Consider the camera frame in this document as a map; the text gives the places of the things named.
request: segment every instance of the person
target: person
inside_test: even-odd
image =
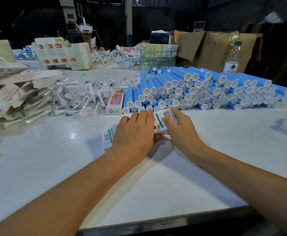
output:
[[[175,147],[287,233],[287,179],[211,149],[187,115],[172,112],[177,124],[164,122]],[[0,235],[75,235],[107,191],[163,138],[153,132],[152,111],[123,116],[108,152],[0,222]]]

